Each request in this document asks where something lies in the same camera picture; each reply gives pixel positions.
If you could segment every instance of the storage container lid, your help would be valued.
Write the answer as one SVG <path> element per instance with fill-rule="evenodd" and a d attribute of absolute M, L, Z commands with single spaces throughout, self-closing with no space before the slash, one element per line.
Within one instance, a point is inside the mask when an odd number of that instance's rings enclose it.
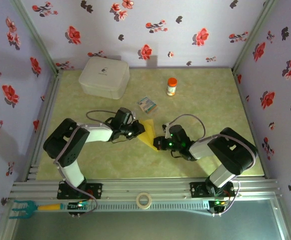
<path fill-rule="evenodd" d="M 128 67 L 125 61 L 93 56 L 85 65 L 79 83 L 85 87 L 116 91 L 123 83 Z"/>

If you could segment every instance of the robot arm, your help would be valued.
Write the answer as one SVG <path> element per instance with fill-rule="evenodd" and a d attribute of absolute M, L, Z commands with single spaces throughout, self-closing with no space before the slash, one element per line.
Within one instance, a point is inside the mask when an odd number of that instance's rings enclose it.
<path fill-rule="evenodd" d="M 77 162 L 84 144 L 112 142 L 122 135 L 131 140 L 144 131 L 134 114 L 121 107 L 109 123 L 78 124 L 70 118 L 65 119 L 44 142 L 43 149 L 49 157 L 55 159 L 53 163 L 57 165 L 64 180 L 84 191 L 86 179 Z"/>
<path fill-rule="evenodd" d="M 258 152 L 255 146 L 237 132 L 227 127 L 220 134 L 197 141 L 191 141 L 181 125 L 163 125 L 165 136 L 154 139 L 158 150 L 179 152 L 187 161 L 196 161 L 206 156 L 216 155 L 221 165 L 206 179 L 203 195 L 215 196 L 220 189 L 256 162 Z"/>

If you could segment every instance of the orange pill bottle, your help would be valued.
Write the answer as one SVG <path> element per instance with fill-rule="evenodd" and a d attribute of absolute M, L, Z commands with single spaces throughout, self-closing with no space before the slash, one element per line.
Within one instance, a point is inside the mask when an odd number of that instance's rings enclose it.
<path fill-rule="evenodd" d="M 167 81 L 167 88 L 166 88 L 166 94 L 169 96 L 173 96 L 176 94 L 176 88 L 177 88 L 178 80 L 174 77 L 170 77 Z"/>

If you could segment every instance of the yellow handle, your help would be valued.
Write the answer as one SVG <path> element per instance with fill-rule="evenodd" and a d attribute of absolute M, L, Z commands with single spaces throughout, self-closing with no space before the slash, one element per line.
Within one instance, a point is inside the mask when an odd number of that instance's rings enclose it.
<path fill-rule="evenodd" d="M 56 203 L 56 204 L 49 204 L 49 205 L 43 205 L 38 206 L 37 209 L 40 210 L 60 210 L 62 208 L 62 203 Z"/>

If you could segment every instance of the floral wallpaper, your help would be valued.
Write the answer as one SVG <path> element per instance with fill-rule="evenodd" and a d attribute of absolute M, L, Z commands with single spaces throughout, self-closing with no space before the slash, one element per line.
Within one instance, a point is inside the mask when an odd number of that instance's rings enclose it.
<path fill-rule="evenodd" d="M 96 53 L 131 67 L 231 68 L 265 2 L 19 1 L 60 69 L 83 69 Z"/>
<path fill-rule="evenodd" d="M 40 8 L 44 14 L 49 7 Z M 20 180 L 29 160 L 28 149 L 40 127 L 39 113 L 52 77 L 10 1 L 0 0 L 0 218 L 12 184 Z"/>
<path fill-rule="evenodd" d="M 291 1 L 278 1 L 236 74 L 259 152 L 291 216 Z"/>

